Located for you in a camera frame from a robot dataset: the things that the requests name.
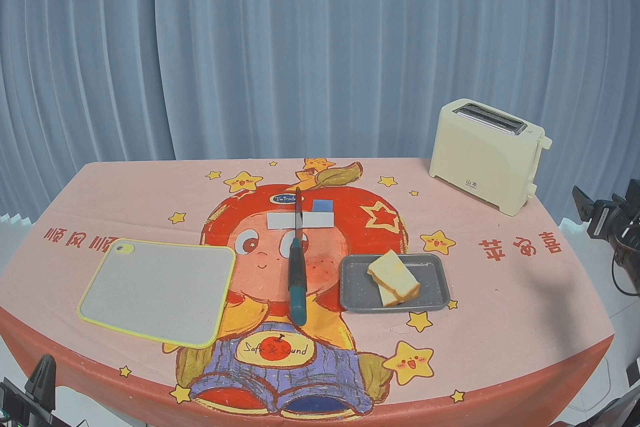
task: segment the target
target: cream toaster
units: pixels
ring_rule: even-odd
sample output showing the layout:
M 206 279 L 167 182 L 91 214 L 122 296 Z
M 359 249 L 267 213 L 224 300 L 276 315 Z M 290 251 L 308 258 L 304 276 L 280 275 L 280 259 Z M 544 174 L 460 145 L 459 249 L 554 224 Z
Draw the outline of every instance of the cream toaster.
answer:
M 488 105 L 457 100 L 440 110 L 429 175 L 514 216 L 536 193 L 544 128 Z

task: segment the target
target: bread slice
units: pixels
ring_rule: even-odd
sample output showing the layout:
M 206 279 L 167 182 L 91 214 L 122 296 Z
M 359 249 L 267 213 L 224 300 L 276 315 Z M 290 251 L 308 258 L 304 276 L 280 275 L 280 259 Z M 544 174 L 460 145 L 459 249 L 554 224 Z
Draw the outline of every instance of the bread slice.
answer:
M 378 285 L 378 289 L 380 290 L 382 305 L 385 308 L 389 306 L 397 306 L 398 304 L 400 304 L 400 299 L 398 299 L 392 291 L 387 290 L 387 288 L 382 285 Z
M 409 272 L 393 250 L 387 251 L 369 265 L 367 273 L 371 275 L 379 286 L 385 287 L 391 292 L 398 300 L 398 303 L 416 298 L 420 293 L 420 283 L 413 277 L 413 274 Z M 380 292 L 384 304 L 385 298 L 382 294 L 383 292 Z

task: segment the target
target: knife handle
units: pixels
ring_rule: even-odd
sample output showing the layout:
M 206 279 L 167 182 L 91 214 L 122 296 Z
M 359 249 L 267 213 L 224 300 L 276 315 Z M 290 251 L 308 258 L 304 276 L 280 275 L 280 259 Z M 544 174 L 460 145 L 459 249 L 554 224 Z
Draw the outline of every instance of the knife handle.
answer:
M 307 323 L 307 270 L 297 238 L 293 239 L 289 250 L 289 311 L 295 325 Z

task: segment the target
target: red apple print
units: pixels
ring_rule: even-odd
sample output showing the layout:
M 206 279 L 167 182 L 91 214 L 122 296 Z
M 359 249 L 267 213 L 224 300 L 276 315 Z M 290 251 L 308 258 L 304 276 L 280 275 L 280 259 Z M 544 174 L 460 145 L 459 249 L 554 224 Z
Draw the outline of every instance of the red apple print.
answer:
M 284 335 L 279 338 L 270 336 L 260 343 L 259 351 L 262 359 L 267 361 L 280 361 L 291 354 L 291 345 L 283 339 Z

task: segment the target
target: gray tray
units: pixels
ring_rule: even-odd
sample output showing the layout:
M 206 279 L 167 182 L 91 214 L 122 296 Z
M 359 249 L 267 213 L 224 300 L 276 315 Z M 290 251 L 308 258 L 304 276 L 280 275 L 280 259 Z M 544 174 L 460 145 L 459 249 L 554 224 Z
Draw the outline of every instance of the gray tray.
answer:
M 381 255 L 349 255 L 340 265 L 340 304 L 356 313 L 388 313 L 441 310 L 449 303 L 449 287 L 440 258 L 432 254 L 398 255 L 420 283 L 420 295 L 385 308 L 378 285 L 367 274 L 369 264 Z

